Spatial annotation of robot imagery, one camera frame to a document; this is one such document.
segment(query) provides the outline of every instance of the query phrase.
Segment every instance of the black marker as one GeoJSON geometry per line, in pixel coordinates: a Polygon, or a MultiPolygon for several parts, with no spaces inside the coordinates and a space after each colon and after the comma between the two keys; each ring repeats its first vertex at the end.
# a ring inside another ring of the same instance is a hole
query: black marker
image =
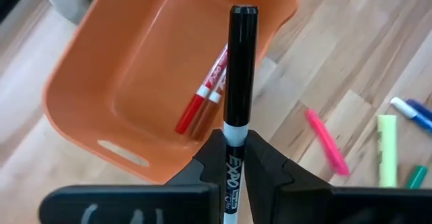
{"type": "Polygon", "coordinates": [[[235,5],[229,17],[223,134],[227,139],[224,224],[237,223],[244,140],[248,135],[257,45],[258,8],[235,5]]]}

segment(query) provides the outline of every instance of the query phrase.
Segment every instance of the marker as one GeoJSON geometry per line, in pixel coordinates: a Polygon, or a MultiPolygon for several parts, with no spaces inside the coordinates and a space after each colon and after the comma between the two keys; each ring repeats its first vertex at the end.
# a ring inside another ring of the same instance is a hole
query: marker
{"type": "Polygon", "coordinates": [[[396,116],[378,115],[379,187],[398,186],[398,144],[396,142],[396,116]]]}
{"type": "Polygon", "coordinates": [[[196,91],[195,95],[190,100],[186,107],[183,115],[180,117],[175,130],[179,134],[184,134],[188,129],[190,123],[194,119],[196,113],[204,103],[210,90],[214,87],[217,81],[220,79],[222,71],[227,67],[227,45],[223,48],[221,54],[217,58],[215,64],[210,69],[209,74],[205,77],[203,83],[196,91]]]}
{"type": "Polygon", "coordinates": [[[395,97],[390,103],[407,118],[413,120],[418,126],[425,129],[429,133],[432,133],[432,121],[428,120],[425,116],[420,114],[417,110],[412,108],[410,105],[395,97]]]}
{"type": "Polygon", "coordinates": [[[228,65],[223,111],[227,139],[224,224],[237,224],[244,141],[248,135],[255,69],[258,8],[235,5],[229,16],[228,65]]]}
{"type": "Polygon", "coordinates": [[[407,188],[417,189],[421,187],[423,180],[426,177],[427,167],[417,165],[410,176],[408,183],[406,184],[407,188]]]}
{"type": "Polygon", "coordinates": [[[218,112],[219,102],[221,100],[223,91],[225,90],[226,81],[226,69],[223,71],[221,79],[216,84],[209,96],[209,102],[205,105],[202,110],[201,117],[196,122],[194,128],[192,128],[191,137],[194,140],[202,140],[207,130],[211,127],[211,124],[218,112]]]}
{"type": "Polygon", "coordinates": [[[340,175],[349,175],[350,170],[344,160],[344,156],[339,151],[335,140],[331,137],[325,124],[319,119],[317,113],[312,109],[306,111],[306,118],[312,129],[318,135],[321,145],[324,148],[325,156],[330,163],[331,168],[340,175]]]}
{"type": "Polygon", "coordinates": [[[417,112],[419,112],[421,115],[425,116],[428,120],[432,121],[432,112],[421,103],[414,99],[408,99],[406,103],[417,110],[417,112]]]}

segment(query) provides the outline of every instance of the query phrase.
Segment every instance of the pink highlighter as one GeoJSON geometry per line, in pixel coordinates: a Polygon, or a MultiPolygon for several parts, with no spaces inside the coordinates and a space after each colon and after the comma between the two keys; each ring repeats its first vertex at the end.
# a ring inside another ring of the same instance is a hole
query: pink highlighter
{"type": "Polygon", "coordinates": [[[324,123],[319,119],[317,113],[315,113],[312,109],[308,109],[306,111],[306,118],[308,119],[312,129],[314,129],[315,133],[317,133],[321,145],[323,145],[325,156],[330,162],[333,170],[339,175],[349,175],[350,170],[344,160],[344,157],[336,146],[335,140],[330,136],[330,133],[328,132],[324,123]]]}

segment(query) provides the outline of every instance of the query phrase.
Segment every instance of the white marker cap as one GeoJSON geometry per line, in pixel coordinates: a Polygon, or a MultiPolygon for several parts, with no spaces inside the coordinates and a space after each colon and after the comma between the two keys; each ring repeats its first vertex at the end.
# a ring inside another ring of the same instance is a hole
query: white marker cap
{"type": "Polygon", "coordinates": [[[407,103],[405,103],[403,100],[401,100],[398,97],[394,97],[390,103],[398,109],[399,112],[403,113],[405,116],[407,116],[408,118],[412,119],[413,117],[415,117],[416,115],[418,115],[419,113],[413,109],[410,105],[408,105],[407,103]]]}

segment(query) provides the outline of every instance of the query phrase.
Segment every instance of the green marker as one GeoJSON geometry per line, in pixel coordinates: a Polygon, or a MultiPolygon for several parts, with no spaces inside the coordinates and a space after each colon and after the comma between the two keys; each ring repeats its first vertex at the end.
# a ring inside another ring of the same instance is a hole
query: green marker
{"type": "Polygon", "coordinates": [[[406,187],[410,189],[420,188],[421,183],[426,177],[426,173],[427,173],[427,167],[417,165],[414,168],[414,171],[412,172],[412,175],[408,180],[406,187]]]}
{"type": "Polygon", "coordinates": [[[398,186],[398,144],[396,116],[378,115],[379,187],[398,186]]]}

